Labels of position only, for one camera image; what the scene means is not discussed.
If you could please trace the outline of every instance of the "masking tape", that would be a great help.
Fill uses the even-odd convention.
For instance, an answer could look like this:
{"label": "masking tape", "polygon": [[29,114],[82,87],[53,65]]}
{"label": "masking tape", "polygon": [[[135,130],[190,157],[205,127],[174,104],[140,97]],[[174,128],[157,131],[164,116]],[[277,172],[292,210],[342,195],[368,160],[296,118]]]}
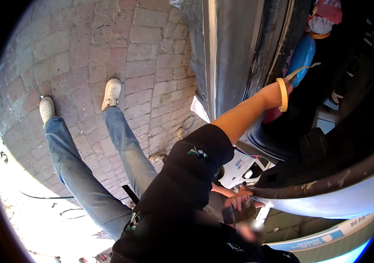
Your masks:
{"label": "masking tape", "polygon": [[281,77],[277,78],[276,82],[279,84],[280,96],[282,98],[282,106],[279,107],[279,110],[280,112],[285,112],[288,109],[288,93],[286,92],[285,82]]}
{"label": "masking tape", "polygon": [[290,81],[298,72],[302,71],[303,69],[309,69],[309,68],[312,68],[314,66],[317,66],[317,65],[320,65],[321,62],[317,62],[317,63],[314,63],[313,65],[311,66],[302,66],[300,67],[299,69],[295,70],[294,72],[292,72],[291,74],[289,74],[288,76],[286,76],[285,78]]}

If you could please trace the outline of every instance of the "white shoe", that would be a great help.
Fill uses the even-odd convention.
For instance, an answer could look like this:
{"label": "white shoe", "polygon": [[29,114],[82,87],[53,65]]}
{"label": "white shoe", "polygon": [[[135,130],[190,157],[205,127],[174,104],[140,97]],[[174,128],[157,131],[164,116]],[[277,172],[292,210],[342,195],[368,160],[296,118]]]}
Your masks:
{"label": "white shoe", "polygon": [[121,81],[118,79],[110,79],[105,86],[105,95],[101,110],[105,110],[108,106],[117,106],[120,92]]}
{"label": "white shoe", "polygon": [[51,97],[44,97],[39,103],[39,112],[41,113],[42,122],[45,123],[55,117],[54,102]]}

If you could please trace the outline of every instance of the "sneaker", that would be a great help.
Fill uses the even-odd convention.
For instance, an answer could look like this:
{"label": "sneaker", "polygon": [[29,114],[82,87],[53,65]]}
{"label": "sneaker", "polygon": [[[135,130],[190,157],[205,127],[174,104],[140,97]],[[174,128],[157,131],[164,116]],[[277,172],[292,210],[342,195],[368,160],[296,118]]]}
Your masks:
{"label": "sneaker", "polygon": [[183,127],[179,128],[177,130],[177,140],[182,140],[186,137],[186,131]]}
{"label": "sneaker", "polygon": [[149,157],[149,161],[163,161],[166,157],[166,151],[158,152],[157,154],[153,154]]}
{"label": "sneaker", "polygon": [[44,97],[39,103],[39,113],[41,113],[42,122],[45,123],[55,117],[54,102],[51,97]]}
{"label": "sneaker", "polygon": [[105,86],[105,95],[101,110],[105,110],[108,106],[117,106],[120,92],[121,81],[118,79],[110,79]]}

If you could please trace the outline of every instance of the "blue jeans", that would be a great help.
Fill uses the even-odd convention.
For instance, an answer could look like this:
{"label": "blue jeans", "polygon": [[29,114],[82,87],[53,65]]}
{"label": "blue jeans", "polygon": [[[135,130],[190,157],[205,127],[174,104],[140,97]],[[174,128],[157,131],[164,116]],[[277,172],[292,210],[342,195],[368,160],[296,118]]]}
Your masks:
{"label": "blue jeans", "polygon": [[[132,189],[140,199],[157,172],[143,154],[121,110],[108,107],[102,112],[102,117]],[[45,137],[60,181],[92,220],[114,240],[118,240],[130,220],[132,209],[113,197],[93,176],[82,161],[63,118],[53,117],[45,123]]]}

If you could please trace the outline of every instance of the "cobblestone ground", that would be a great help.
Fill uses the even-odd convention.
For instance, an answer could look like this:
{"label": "cobblestone ground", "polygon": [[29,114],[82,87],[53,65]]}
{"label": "cobblestone ground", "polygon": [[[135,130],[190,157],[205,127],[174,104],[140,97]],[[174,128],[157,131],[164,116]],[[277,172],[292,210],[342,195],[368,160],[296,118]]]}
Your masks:
{"label": "cobblestone ground", "polygon": [[189,133],[205,124],[190,111],[190,52],[188,25],[169,0],[36,1],[0,61],[0,138],[8,154],[57,195],[71,195],[58,181],[38,110],[40,96],[51,96],[95,177],[126,198],[127,176],[100,116],[105,84],[122,81],[119,107],[145,155],[169,151],[179,127],[192,124]]}

